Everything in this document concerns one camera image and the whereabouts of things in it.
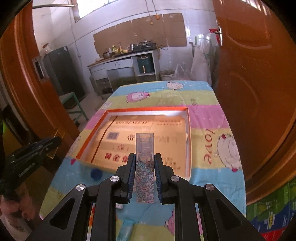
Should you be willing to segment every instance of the pink stripe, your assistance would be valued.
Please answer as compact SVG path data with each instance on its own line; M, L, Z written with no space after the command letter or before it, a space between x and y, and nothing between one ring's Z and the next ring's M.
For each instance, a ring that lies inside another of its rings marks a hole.
M190 126L197 129L229 128L220 105L188 105Z
M85 126L85 129L92 130L95 125L99 122L102 115L106 112L106 110L98 110L94 116L89 120L87 125Z

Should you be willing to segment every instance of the barcode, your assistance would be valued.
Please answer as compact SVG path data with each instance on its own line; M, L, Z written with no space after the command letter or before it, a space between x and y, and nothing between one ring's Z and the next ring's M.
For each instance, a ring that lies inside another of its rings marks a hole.
M107 136L107 140L117 140L119 132L109 132Z

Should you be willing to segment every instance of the tablecloth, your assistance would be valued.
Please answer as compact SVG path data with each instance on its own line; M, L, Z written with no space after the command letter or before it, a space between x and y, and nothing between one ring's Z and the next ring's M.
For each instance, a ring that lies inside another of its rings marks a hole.
M104 110L149 106L188 107L192 138L190 183L199 186L214 184L246 215L244 176L237 145L223 110L206 82L159 81L118 88L91 118L69 153L81 145L81 137L89 135ZM66 157L48 189L40 216L44 218L76 184L91 186L112 175L103 172L100 180L94 180L91 177L92 169ZM174 240L174 205L161 205L156 192L155 188L153 204L136 203L133 197L130 204L124 205L122 210L117 209L117 229L124 220L135 222L130 240Z

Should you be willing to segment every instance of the metal bowl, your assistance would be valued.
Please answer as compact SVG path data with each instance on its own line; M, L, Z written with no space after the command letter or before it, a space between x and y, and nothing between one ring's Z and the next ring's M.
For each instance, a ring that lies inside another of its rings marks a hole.
M115 51L113 51L113 52L111 52L111 53L103 53L103 58L104 58L104 59L112 58L113 55L115 55L115 54L116 54Z

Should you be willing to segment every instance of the black cabinet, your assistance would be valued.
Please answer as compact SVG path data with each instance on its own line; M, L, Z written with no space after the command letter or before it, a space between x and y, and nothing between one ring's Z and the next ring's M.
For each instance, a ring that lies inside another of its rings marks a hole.
M85 97L67 46L48 53L43 63L58 96L74 92L79 101ZM71 109L75 106L75 101L70 99L64 106Z

